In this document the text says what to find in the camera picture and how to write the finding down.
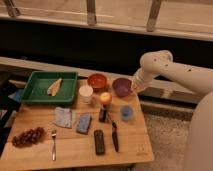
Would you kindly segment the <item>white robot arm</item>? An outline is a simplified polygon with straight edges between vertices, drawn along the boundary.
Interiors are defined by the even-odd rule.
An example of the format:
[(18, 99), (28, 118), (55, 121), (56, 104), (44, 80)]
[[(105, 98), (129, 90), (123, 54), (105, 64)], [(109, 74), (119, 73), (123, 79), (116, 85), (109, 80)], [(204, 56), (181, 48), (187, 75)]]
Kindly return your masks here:
[(148, 52), (141, 56), (131, 90), (145, 90), (159, 75), (203, 96), (190, 123), (182, 171), (213, 171), (213, 69), (175, 63), (168, 50)]

